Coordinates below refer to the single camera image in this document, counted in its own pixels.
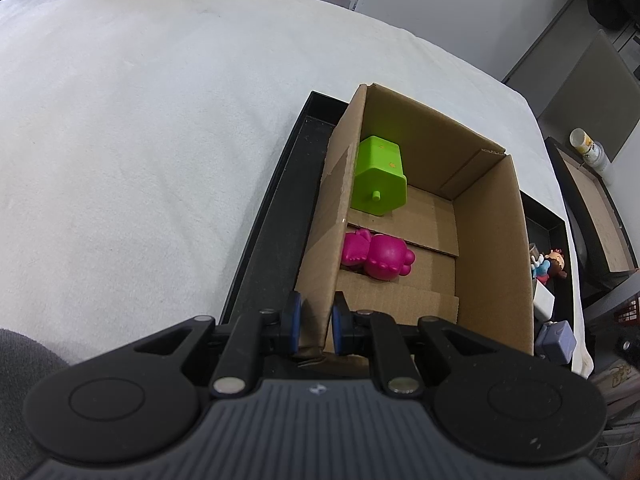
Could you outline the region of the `pink bear toy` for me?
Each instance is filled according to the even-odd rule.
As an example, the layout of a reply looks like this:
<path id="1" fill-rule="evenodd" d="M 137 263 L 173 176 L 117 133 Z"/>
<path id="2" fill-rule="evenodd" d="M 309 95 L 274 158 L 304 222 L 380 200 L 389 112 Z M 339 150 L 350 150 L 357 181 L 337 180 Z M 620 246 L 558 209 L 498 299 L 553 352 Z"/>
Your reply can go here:
<path id="1" fill-rule="evenodd" d="M 411 273 L 416 255 L 401 238 L 372 234 L 367 229 L 344 236 L 341 265 L 379 281 L 393 281 Z"/>

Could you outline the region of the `brown cardboard box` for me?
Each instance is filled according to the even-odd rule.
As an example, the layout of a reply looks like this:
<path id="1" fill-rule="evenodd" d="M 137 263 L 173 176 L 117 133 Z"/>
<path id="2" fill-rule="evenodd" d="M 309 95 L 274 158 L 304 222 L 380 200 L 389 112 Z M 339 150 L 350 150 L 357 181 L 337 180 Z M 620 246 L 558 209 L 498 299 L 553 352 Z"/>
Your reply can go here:
<path id="1" fill-rule="evenodd" d="M 357 151 L 369 136 L 398 146 L 408 181 L 405 205 L 382 216 L 350 204 Z M 381 282 L 344 269 L 344 237 L 358 228 L 404 240 L 416 255 L 411 273 Z M 513 159 L 431 107 L 378 84 L 359 87 L 330 136 L 296 289 L 308 356 L 333 347 L 336 292 L 354 310 L 382 311 L 400 324 L 435 315 L 532 352 L 532 278 Z"/>

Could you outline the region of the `green toy block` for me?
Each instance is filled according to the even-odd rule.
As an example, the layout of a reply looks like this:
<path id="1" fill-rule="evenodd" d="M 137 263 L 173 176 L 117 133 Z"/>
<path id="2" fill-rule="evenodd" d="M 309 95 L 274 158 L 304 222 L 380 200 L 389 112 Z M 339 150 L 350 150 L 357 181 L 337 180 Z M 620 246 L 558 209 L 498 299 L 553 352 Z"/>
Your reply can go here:
<path id="1" fill-rule="evenodd" d="M 358 145 L 352 209 L 384 216 L 405 206 L 407 178 L 399 145 L 379 136 L 368 136 Z"/>

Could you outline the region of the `white cube block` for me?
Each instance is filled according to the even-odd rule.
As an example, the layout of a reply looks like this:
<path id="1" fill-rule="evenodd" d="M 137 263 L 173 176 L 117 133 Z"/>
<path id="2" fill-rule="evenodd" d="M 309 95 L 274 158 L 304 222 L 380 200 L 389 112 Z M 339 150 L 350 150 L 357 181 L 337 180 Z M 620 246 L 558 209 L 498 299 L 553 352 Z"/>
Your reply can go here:
<path id="1" fill-rule="evenodd" d="M 538 322 L 549 322 L 553 316 L 555 298 L 541 281 L 534 281 L 533 306 L 534 315 Z"/>

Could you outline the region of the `lavender cube box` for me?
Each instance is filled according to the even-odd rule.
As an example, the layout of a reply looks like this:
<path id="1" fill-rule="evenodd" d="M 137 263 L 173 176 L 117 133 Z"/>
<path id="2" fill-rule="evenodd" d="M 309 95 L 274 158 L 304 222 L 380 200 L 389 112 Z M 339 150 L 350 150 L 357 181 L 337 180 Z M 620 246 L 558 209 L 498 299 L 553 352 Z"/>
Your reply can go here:
<path id="1" fill-rule="evenodd" d="M 534 345 L 536 356 L 558 365 L 570 364 L 575 348 L 576 338 L 567 321 L 542 324 Z"/>

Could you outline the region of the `girl doll figurine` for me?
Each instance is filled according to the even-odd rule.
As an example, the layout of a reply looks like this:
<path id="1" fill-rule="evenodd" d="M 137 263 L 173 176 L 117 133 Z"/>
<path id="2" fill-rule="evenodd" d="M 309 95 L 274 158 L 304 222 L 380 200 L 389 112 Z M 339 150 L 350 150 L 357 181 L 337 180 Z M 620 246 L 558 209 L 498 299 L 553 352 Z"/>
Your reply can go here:
<path id="1" fill-rule="evenodd" d="M 552 249 L 551 252 L 544 256 L 544 260 L 549 265 L 547 270 L 549 278 L 562 278 L 563 280 L 567 278 L 565 260 L 561 249 Z"/>

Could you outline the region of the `blue smurf figurine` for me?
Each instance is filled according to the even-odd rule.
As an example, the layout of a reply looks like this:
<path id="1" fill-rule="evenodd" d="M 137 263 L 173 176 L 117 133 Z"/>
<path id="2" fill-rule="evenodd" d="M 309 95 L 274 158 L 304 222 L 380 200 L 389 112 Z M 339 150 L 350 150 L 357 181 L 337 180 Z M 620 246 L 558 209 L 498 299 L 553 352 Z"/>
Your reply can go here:
<path id="1" fill-rule="evenodd" d="M 546 284 L 549 279 L 550 261 L 543 255 L 539 254 L 537 257 L 530 256 L 532 260 L 532 277 L 534 280 Z"/>

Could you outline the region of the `black tray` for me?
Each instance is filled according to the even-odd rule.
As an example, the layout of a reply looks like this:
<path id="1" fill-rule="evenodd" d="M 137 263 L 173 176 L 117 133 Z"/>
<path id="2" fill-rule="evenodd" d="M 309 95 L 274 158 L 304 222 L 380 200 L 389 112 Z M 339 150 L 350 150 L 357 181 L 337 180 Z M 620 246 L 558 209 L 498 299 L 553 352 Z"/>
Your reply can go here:
<path id="1" fill-rule="evenodd" d="M 260 205 L 222 317 L 282 308 L 296 282 L 330 136 L 349 102 L 314 92 L 300 111 Z M 567 250 L 565 223 L 521 190 L 528 250 Z"/>

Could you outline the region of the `white bed cover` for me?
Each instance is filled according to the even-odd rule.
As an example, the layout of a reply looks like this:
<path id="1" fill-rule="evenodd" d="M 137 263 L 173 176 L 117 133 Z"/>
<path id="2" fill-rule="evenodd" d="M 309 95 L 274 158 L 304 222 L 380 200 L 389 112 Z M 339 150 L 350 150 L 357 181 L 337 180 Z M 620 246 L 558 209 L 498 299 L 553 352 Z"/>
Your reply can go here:
<path id="1" fill-rule="evenodd" d="M 376 82 L 562 195 L 525 99 L 319 0 L 3 0 L 1 325 L 66 361 L 218 314 L 309 93 Z"/>

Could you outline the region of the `black side table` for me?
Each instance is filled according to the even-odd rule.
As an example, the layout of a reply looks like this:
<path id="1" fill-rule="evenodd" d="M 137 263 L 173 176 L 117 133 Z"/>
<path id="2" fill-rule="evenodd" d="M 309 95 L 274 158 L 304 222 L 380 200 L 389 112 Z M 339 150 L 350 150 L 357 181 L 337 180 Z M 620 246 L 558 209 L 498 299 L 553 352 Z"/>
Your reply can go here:
<path id="1" fill-rule="evenodd" d="M 600 176 L 551 136 L 544 139 L 544 146 L 570 220 L 586 308 L 627 281 L 639 269 L 638 260 Z"/>

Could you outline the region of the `white yellow bottle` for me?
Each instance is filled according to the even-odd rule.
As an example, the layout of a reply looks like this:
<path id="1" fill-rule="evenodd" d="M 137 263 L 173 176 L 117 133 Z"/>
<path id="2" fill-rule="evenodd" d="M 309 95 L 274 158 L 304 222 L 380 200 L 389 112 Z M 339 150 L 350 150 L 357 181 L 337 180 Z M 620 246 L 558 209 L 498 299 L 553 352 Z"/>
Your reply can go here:
<path id="1" fill-rule="evenodd" d="M 582 156 L 582 160 L 601 177 L 608 172 L 611 162 L 606 156 L 603 146 L 582 128 L 575 128 L 568 137 L 570 145 Z"/>

